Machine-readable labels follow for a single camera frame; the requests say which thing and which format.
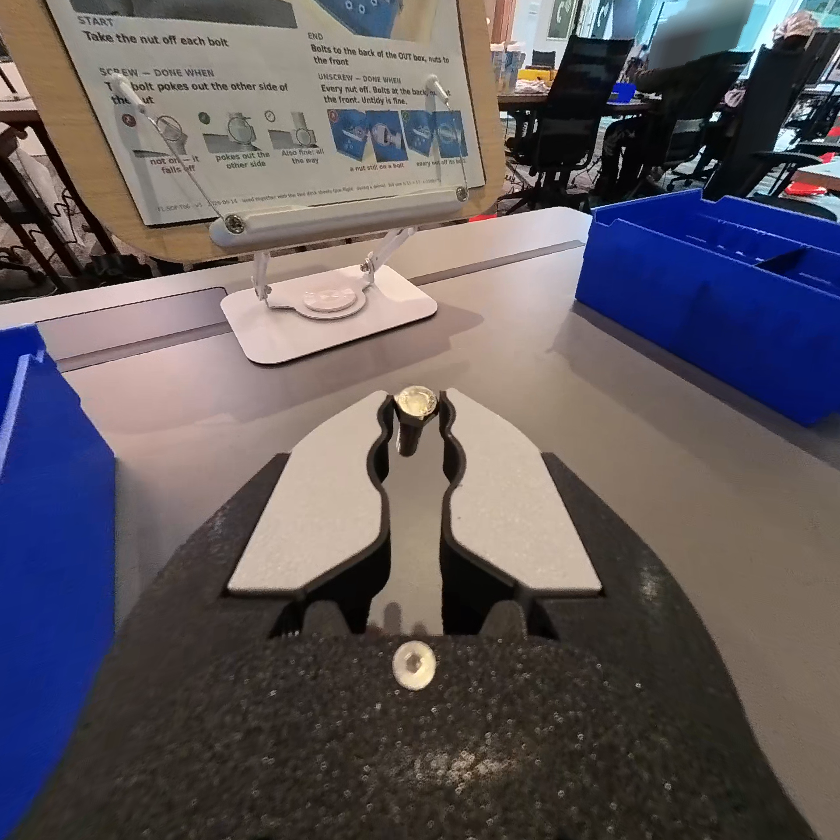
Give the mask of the wooden document stand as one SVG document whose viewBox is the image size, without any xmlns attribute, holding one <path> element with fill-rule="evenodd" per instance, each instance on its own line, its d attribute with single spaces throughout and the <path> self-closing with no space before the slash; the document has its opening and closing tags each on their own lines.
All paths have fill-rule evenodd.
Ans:
<svg viewBox="0 0 840 840">
<path fill-rule="evenodd" d="M 247 359 L 283 364 L 435 315 L 437 303 L 386 265 L 418 228 L 483 213 L 503 180 L 484 2 L 456 2 L 483 187 L 319 206 L 262 208 L 149 227 L 47 2 L 2 2 L 2 37 L 60 158 L 94 216 L 124 244 L 173 263 L 252 255 L 251 290 L 222 301 Z"/>
</svg>

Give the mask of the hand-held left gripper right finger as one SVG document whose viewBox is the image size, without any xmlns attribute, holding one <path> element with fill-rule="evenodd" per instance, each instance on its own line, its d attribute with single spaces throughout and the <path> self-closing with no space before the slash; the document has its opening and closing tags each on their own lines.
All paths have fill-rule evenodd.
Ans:
<svg viewBox="0 0 840 840">
<path fill-rule="evenodd" d="M 445 634 L 477 634 L 512 602 L 540 627 L 541 602 L 602 596 L 602 581 L 550 464 L 502 416 L 454 388 L 440 395 L 439 540 Z"/>
</svg>

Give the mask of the black office chair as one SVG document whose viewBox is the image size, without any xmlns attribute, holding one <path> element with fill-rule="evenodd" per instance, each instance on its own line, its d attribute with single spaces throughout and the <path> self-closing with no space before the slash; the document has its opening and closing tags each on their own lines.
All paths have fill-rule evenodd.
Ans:
<svg viewBox="0 0 840 840">
<path fill-rule="evenodd" d="M 592 162 L 604 111 L 633 47 L 633 38 L 571 38 L 545 101 L 527 119 L 516 117 L 517 132 L 506 142 L 512 163 L 534 178 L 511 195 L 518 198 L 513 211 L 573 205 L 571 176 Z"/>
</svg>

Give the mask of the printed instruction sheet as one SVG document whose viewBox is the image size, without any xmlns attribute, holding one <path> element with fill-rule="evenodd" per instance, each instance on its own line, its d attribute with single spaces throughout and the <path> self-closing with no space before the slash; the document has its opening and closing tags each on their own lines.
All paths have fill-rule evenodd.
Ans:
<svg viewBox="0 0 840 840">
<path fill-rule="evenodd" d="M 456 2 L 47 2 L 149 227 L 483 187 Z"/>
</svg>

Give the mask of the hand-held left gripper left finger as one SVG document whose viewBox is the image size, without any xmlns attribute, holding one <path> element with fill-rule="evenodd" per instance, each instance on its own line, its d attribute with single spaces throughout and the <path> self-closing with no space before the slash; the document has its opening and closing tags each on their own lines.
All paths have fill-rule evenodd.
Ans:
<svg viewBox="0 0 840 840">
<path fill-rule="evenodd" d="M 391 572 L 384 480 L 393 400 L 375 391 L 316 426 L 288 455 L 227 584 L 241 599 L 279 599 L 300 614 L 333 602 L 364 634 Z"/>
</svg>

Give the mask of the steel hex bolt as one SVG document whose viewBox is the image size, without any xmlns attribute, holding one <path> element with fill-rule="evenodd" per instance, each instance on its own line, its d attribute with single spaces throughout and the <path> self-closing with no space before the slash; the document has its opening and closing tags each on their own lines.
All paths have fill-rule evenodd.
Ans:
<svg viewBox="0 0 840 840">
<path fill-rule="evenodd" d="M 393 396 L 397 421 L 395 447 L 397 453 L 410 458 L 415 455 L 423 430 L 436 417 L 438 397 L 422 385 L 409 385 Z"/>
</svg>

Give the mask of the blue plastic bin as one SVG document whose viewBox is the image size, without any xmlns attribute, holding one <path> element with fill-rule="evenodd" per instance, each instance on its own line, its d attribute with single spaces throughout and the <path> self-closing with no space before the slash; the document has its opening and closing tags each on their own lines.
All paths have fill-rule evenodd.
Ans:
<svg viewBox="0 0 840 840">
<path fill-rule="evenodd" d="M 35 325 L 1 332 L 1 837 L 64 752 L 114 635 L 116 458 Z"/>
<path fill-rule="evenodd" d="M 700 190 L 591 219 L 577 301 L 802 426 L 838 413 L 838 223 Z"/>
</svg>

